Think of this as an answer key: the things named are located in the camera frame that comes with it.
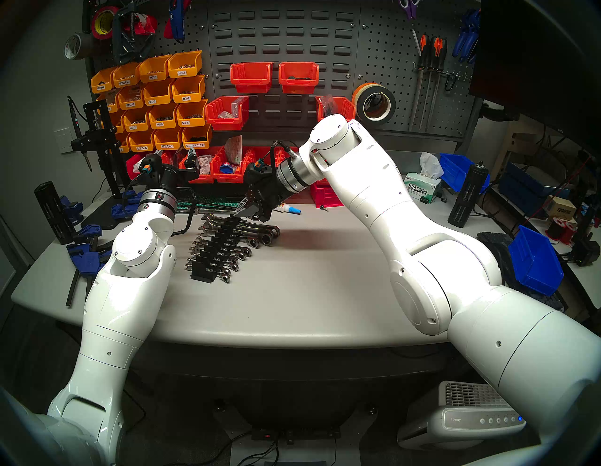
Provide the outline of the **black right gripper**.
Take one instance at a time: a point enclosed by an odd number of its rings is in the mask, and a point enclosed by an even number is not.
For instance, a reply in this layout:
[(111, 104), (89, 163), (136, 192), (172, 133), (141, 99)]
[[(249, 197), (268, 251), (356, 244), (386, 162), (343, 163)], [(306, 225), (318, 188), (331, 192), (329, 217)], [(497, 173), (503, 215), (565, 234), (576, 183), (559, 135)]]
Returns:
[(269, 221), (272, 211), (287, 198), (287, 189), (280, 184), (271, 165), (263, 165), (260, 169), (255, 164), (248, 166), (245, 183), (249, 190), (244, 201), (237, 205), (233, 217)]

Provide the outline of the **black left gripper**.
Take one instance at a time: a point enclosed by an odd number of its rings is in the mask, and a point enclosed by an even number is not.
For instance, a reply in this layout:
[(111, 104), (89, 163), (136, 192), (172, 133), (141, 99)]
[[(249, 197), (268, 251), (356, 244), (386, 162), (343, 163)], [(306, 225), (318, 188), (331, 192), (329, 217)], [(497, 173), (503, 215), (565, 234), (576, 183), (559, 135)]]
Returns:
[(163, 163), (163, 153), (152, 153), (151, 158), (142, 158), (139, 163), (141, 181), (145, 190), (163, 189), (176, 194), (178, 188), (184, 188), (200, 175), (200, 164), (196, 149), (191, 147), (184, 160), (184, 168)]

